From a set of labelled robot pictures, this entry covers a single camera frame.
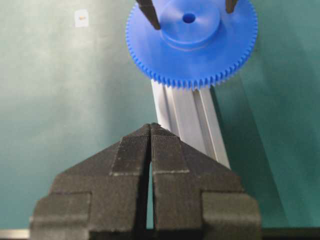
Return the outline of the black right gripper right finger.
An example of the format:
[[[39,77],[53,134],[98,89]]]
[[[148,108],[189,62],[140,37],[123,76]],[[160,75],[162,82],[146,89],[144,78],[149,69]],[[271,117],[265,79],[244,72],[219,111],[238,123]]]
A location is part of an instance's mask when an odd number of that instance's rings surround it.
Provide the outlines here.
[[[259,240],[261,215],[241,179],[150,125],[155,233],[161,240]]]

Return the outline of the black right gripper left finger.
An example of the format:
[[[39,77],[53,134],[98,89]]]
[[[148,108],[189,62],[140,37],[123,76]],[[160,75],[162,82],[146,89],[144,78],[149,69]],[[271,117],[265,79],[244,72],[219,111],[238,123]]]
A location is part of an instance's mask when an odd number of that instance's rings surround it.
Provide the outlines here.
[[[58,174],[30,219],[32,240],[136,240],[147,224],[151,126]]]

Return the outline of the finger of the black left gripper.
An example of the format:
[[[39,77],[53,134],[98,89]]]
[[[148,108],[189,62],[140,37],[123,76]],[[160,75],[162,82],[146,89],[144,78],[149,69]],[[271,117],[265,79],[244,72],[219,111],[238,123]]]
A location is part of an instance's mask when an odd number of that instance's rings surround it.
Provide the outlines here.
[[[161,25],[158,20],[157,12],[152,0],[136,0],[139,9],[143,15],[147,18],[149,23],[155,30],[160,30]]]
[[[225,10],[228,14],[234,12],[238,0],[225,0]]]

